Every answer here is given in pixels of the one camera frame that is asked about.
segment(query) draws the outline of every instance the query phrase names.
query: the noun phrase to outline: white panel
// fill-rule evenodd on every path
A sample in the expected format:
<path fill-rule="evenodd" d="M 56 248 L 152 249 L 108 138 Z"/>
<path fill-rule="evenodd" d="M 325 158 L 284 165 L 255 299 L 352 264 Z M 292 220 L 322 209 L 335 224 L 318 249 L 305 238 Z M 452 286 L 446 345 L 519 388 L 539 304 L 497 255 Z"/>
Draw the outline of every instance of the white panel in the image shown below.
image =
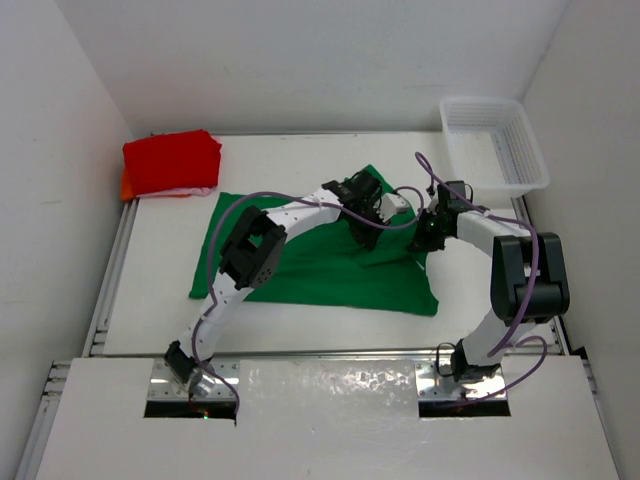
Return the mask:
<path fill-rule="evenodd" d="M 507 359 L 507 380 L 535 360 Z M 511 417 L 428 420 L 407 403 L 404 362 L 241 362 L 237 428 L 143 418 L 151 367 L 75 360 L 38 479 L 617 478 L 577 357 L 514 389 Z"/>
<path fill-rule="evenodd" d="M 562 238 L 572 346 L 585 346 L 622 476 L 640 478 L 640 2 L 572 2 L 525 99 L 551 186 L 527 202 Z"/>
<path fill-rule="evenodd" d="M 137 135 L 424 129 L 522 98 L 567 0 L 57 0 Z"/>
<path fill-rule="evenodd" d="M 276 190 L 293 195 L 353 175 L 372 163 L 394 186 L 427 187 L 414 159 L 423 151 L 449 178 L 441 134 L 223 137 L 220 190 Z M 416 200 L 408 194 L 409 200 Z M 140 200 L 104 353 L 161 354 L 198 315 L 193 273 L 215 208 L 207 198 Z M 514 216 L 513 210 L 495 210 Z M 456 342 L 490 308 L 491 261 L 470 244 L 447 240 L 427 272 L 440 300 L 435 317 L 380 310 L 245 302 L 218 342 L 219 352 L 435 347 Z M 549 341 L 550 329 L 539 328 Z"/>
<path fill-rule="evenodd" d="M 53 0 L 0 1 L 0 478 L 55 358 L 81 351 L 130 133 Z"/>

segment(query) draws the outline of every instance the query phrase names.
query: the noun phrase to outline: black bracket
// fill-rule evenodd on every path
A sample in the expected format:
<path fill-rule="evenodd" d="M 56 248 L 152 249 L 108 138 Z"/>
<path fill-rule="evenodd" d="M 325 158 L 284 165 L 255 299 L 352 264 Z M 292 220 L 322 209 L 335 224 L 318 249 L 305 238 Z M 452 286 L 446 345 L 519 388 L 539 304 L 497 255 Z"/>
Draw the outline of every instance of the black bracket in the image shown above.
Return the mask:
<path fill-rule="evenodd" d="M 560 238 L 554 233 L 540 233 L 538 244 L 538 272 L 531 272 L 537 278 L 524 318 L 544 323 L 568 310 L 569 285 Z M 511 325 L 524 299 L 529 280 L 525 266 L 531 264 L 531 256 L 530 238 L 508 235 L 493 240 L 491 306 L 506 325 Z"/>
<path fill-rule="evenodd" d="M 460 180 L 447 185 L 466 198 L 465 183 Z M 418 219 L 418 227 L 411 243 L 410 252 L 436 252 L 444 250 L 444 240 L 458 234 L 458 215 L 470 208 L 442 185 L 438 185 L 438 205 L 436 211 L 423 210 Z"/>
<path fill-rule="evenodd" d="M 382 182 L 366 170 L 360 170 L 353 177 L 340 183 L 335 180 L 325 183 L 322 188 L 329 190 L 347 210 L 382 225 L 377 207 L 382 198 Z M 349 232 L 358 245 L 373 250 L 382 233 L 379 228 L 365 225 L 359 220 L 342 213 L 340 219 L 349 224 Z"/>
<path fill-rule="evenodd" d="M 477 382 L 483 378 L 491 377 L 498 368 L 500 368 L 499 363 L 483 366 L 469 365 L 462 347 L 462 340 L 456 344 L 456 348 L 451 354 L 451 372 L 456 382 Z"/>
<path fill-rule="evenodd" d="M 259 288 L 276 272 L 287 233 L 267 212 L 247 207 L 220 250 L 220 273 L 236 282 L 236 289 Z"/>

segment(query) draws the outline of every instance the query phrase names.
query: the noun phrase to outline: white wall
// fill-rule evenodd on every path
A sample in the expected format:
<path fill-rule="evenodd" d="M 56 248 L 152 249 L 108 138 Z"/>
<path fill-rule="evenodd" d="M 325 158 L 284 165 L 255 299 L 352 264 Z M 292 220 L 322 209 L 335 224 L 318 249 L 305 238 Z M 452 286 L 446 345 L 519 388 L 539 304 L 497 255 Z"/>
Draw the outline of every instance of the white wall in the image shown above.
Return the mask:
<path fill-rule="evenodd" d="M 136 135 L 439 127 L 521 98 L 568 0 L 56 0 Z"/>
<path fill-rule="evenodd" d="M 527 200 L 561 235 L 574 346 L 592 363 L 614 454 L 640 478 L 640 3 L 569 6 L 525 98 L 551 170 Z"/>
<path fill-rule="evenodd" d="M 53 0 L 0 3 L 0 478 L 51 361 L 81 351 L 117 226 L 126 124 Z"/>

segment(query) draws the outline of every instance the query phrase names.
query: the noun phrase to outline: white board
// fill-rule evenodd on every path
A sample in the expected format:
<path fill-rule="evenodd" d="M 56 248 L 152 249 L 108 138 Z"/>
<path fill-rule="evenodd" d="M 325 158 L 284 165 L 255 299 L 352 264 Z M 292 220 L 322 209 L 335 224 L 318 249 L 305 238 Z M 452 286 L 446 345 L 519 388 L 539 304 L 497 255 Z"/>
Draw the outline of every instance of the white board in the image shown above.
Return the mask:
<path fill-rule="evenodd" d="M 237 428 L 143 418 L 151 368 L 74 360 L 38 480 L 617 478 L 578 357 L 548 358 L 511 417 L 465 419 L 419 419 L 406 362 L 241 362 Z"/>
<path fill-rule="evenodd" d="M 276 190 L 293 195 L 351 176 L 373 164 L 394 186 L 425 189 L 414 159 L 422 151 L 450 178 L 441 134 L 351 134 L 222 137 L 218 189 Z M 217 193 L 206 198 L 140 200 L 118 286 L 104 353 L 162 354 L 198 315 L 187 298 Z M 513 210 L 497 210 L 514 217 Z M 435 347 L 456 342 L 490 308 L 491 261 L 456 239 L 427 258 L 435 317 L 345 307 L 245 302 L 218 342 L 218 352 L 353 350 Z M 549 342 L 548 326 L 538 328 Z"/>

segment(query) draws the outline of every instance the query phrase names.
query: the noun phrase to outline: cable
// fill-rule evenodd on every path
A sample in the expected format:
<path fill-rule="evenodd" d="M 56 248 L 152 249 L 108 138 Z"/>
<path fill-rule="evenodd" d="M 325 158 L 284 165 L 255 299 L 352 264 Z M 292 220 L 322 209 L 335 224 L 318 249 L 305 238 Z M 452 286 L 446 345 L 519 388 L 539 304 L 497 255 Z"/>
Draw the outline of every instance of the cable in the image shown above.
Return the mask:
<path fill-rule="evenodd" d="M 196 346 L 196 343 L 197 343 L 196 339 L 198 338 L 198 330 L 200 330 L 200 326 L 202 325 L 203 321 L 204 321 L 203 317 L 200 317 L 198 319 L 198 321 L 196 322 L 196 326 L 193 329 L 193 334 L 191 335 L 191 351 L 193 352 L 193 358 L 196 361 L 196 363 L 198 364 L 198 366 L 200 368 L 202 368 L 202 370 L 204 370 L 206 373 L 208 373 L 211 377 L 215 378 L 216 380 L 219 380 L 225 387 L 227 387 L 229 389 L 229 391 L 236 398 L 236 407 L 235 407 L 235 409 L 233 411 L 233 416 L 235 417 L 234 423 L 237 425 L 238 424 L 238 410 L 240 410 L 240 395 L 238 394 L 238 391 L 233 387 L 233 385 L 231 385 L 223 377 L 218 375 L 216 373 L 215 369 L 211 365 L 205 364 L 200 359 L 200 356 L 198 355 L 198 350 L 197 350 L 197 346 Z"/>
<path fill-rule="evenodd" d="M 442 405 L 441 408 L 459 408 L 459 407 L 466 407 L 468 405 L 474 405 L 476 403 L 484 402 L 485 400 L 488 400 L 493 397 L 497 397 L 498 395 L 503 394 L 507 390 L 511 390 L 516 385 L 519 385 L 520 383 L 524 382 L 527 378 L 533 375 L 542 366 L 542 363 L 547 358 L 547 353 L 549 351 L 549 347 L 547 345 L 546 340 L 542 338 L 540 335 L 532 335 L 530 337 L 525 338 L 524 340 L 520 340 L 518 343 L 516 343 L 516 347 L 521 347 L 525 343 L 529 343 L 533 340 L 538 340 L 540 341 L 540 343 L 542 343 L 542 355 L 540 355 L 540 359 L 538 360 L 538 363 L 536 363 L 533 367 L 531 367 L 531 369 L 528 372 L 526 372 L 521 377 L 511 382 L 509 385 L 505 385 L 504 388 L 501 388 L 500 390 L 496 390 L 495 392 L 485 395 L 484 397 L 474 398 L 473 400 L 465 400 L 463 402 L 447 403 Z"/>
<path fill-rule="evenodd" d="M 395 191 L 400 191 L 400 190 L 411 190 L 413 192 L 415 192 L 418 197 L 420 198 L 420 208 L 418 209 L 417 215 L 411 219 L 409 222 L 404 223 L 402 225 L 380 225 L 378 223 L 372 222 L 370 220 L 367 220 L 366 218 L 358 215 L 357 213 L 352 212 L 351 210 L 343 207 L 342 205 L 339 205 L 337 203 L 330 203 L 330 202 L 313 202 L 310 200 L 305 200 L 303 198 L 299 198 L 299 197 L 294 197 L 291 195 L 287 195 L 284 193 L 279 193 L 279 192 L 270 192 L 270 191 L 264 191 L 264 192 L 256 192 L 256 193 L 250 193 L 249 195 L 245 195 L 241 198 L 239 198 L 238 200 L 236 200 L 235 202 L 233 202 L 222 214 L 222 216 L 220 217 L 220 220 L 218 220 L 218 223 L 216 224 L 216 228 L 213 231 L 213 234 L 211 235 L 211 240 L 209 242 L 209 249 L 207 252 L 207 286 L 209 288 L 209 294 L 211 295 L 211 301 L 212 301 L 212 305 L 205 311 L 205 313 L 198 319 L 198 321 L 196 322 L 196 325 L 193 329 L 193 333 L 191 334 L 191 351 L 193 352 L 193 358 L 196 361 L 196 364 L 202 368 L 202 370 L 204 370 L 206 373 L 208 373 L 210 376 L 212 376 L 213 378 L 220 380 L 220 382 L 222 382 L 233 394 L 233 396 L 236 398 L 236 408 L 234 411 L 234 416 L 236 416 L 236 422 L 237 422 L 237 414 L 238 414 L 238 410 L 240 409 L 240 395 L 238 394 L 238 391 L 231 386 L 223 377 L 221 377 L 220 375 L 218 375 L 215 370 L 213 369 L 213 367 L 211 367 L 210 365 L 205 364 L 205 362 L 200 358 L 200 356 L 198 355 L 198 349 L 197 349 L 197 337 L 198 337 L 198 330 L 200 329 L 200 326 L 202 325 L 202 322 L 204 322 L 204 319 L 207 315 L 209 315 L 214 308 L 216 308 L 216 306 L 218 305 L 218 298 L 216 297 L 216 292 L 213 288 L 213 257 L 214 257 L 214 252 L 215 252 L 215 245 L 216 242 L 218 240 L 218 236 L 220 235 L 220 231 L 222 230 L 222 225 L 224 224 L 224 222 L 227 220 L 227 218 L 229 217 L 229 215 L 231 214 L 232 211 L 234 211 L 236 208 L 238 208 L 240 205 L 242 205 L 243 203 L 254 199 L 254 198 L 258 198 L 258 197 L 278 197 L 278 198 L 283 198 L 285 200 L 289 200 L 290 202 L 295 202 L 295 203 L 301 203 L 303 205 L 308 205 L 311 207 L 329 207 L 329 208 L 335 208 L 337 210 L 340 210 L 342 213 L 349 215 L 353 218 L 355 218 L 356 220 L 359 220 L 360 222 L 364 223 L 365 225 L 369 225 L 370 227 L 374 227 L 374 228 L 379 228 L 380 230 L 403 230 L 405 228 L 410 227 L 411 225 L 414 225 L 419 217 L 420 217 L 420 213 L 424 210 L 424 197 L 422 196 L 422 194 L 420 193 L 420 191 L 417 188 L 411 187 L 411 186 L 402 186 L 402 187 L 398 187 L 396 188 Z"/>
<path fill-rule="evenodd" d="M 465 197 L 463 197 L 458 192 L 456 192 L 449 185 L 447 185 L 443 180 L 441 180 L 434 173 L 433 168 L 431 167 L 431 164 L 429 163 L 429 161 L 425 158 L 425 156 L 422 153 L 416 152 L 415 155 L 416 155 L 416 160 L 418 160 L 418 163 L 431 176 L 432 182 L 434 180 L 436 182 L 438 182 L 449 193 L 451 193 L 456 198 L 461 200 L 466 206 L 471 208 L 473 211 L 478 212 L 481 215 L 485 215 L 487 218 L 490 218 L 491 220 L 495 220 L 497 222 L 504 222 L 504 223 L 511 223 L 511 224 L 514 224 L 514 225 L 518 225 L 518 226 L 520 226 L 522 228 L 527 229 L 529 231 L 529 233 L 531 234 L 531 246 L 532 246 L 531 275 L 529 276 L 529 281 L 527 282 L 527 288 L 525 290 L 524 297 L 522 298 L 522 303 L 520 304 L 520 308 L 518 309 L 518 312 L 516 313 L 515 318 L 511 322 L 511 326 L 509 327 L 509 330 L 507 331 L 505 336 L 502 338 L 502 340 L 500 340 L 498 342 L 498 344 L 495 347 L 493 347 L 493 349 L 488 353 L 487 356 L 489 358 L 491 358 L 496 353 L 498 353 L 500 350 L 502 350 L 503 348 L 505 348 L 507 346 L 507 344 L 509 343 L 509 340 L 511 339 L 511 337 L 513 336 L 513 334 L 517 330 L 518 326 L 520 325 L 520 323 L 522 323 L 524 315 L 525 315 L 525 313 L 527 311 L 527 307 L 529 306 L 529 301 L 531 300 L 531 295 L 533 295 L 533 288 L 534 288 L 535 283 L 536 283 L 536 272 L 538 271 L 538 262 L 539 262 L 539 259 L 540 259 L 540 246 L 538 244 L 538 234 L 536 233 L 534 228 L 530 224 L 528 224 L 526 222 L 522 222 L 520 220 L 514 220 L 513 218 L 505 218 L 505 217 L 499 217 L 497 215 L 489 214 L 485 210 L 483 210 L 480 207 L 478 207 L 477 205 L 474 205 L 469 200 L 467 200 Z"/>

